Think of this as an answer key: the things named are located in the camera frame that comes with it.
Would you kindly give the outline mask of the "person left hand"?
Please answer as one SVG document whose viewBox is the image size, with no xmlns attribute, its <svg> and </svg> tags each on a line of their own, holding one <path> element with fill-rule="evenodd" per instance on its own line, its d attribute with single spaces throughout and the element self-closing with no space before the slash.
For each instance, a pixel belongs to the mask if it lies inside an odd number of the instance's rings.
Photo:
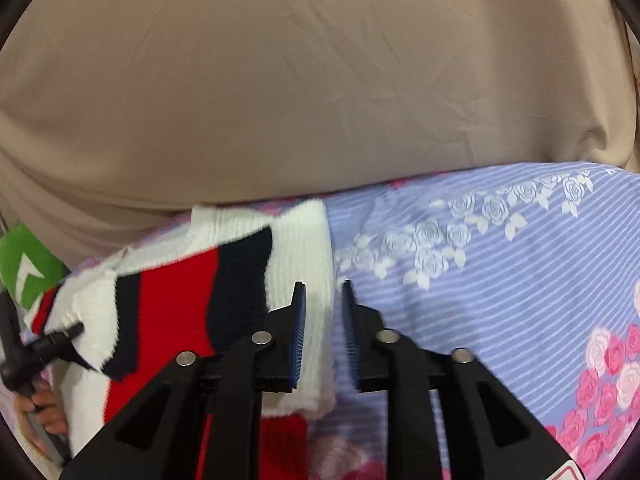
<svg viewBox="0 0 640 480">
<path fill-rule="evenodd" d="M 63 438 L 68 436 L 68 423 L 50 384 L 44 379 L 37 379 L 35 388 L 36 392 L 32 396 L 14 394 L 14 410 L 23 436 L 43 456 L 50 460 L 51 454 L 48 452 L 43 440 L 35 432 L 28 415 L 34 414 L 36 421 L 47 430 L 48 434 Z"/>
</svg>

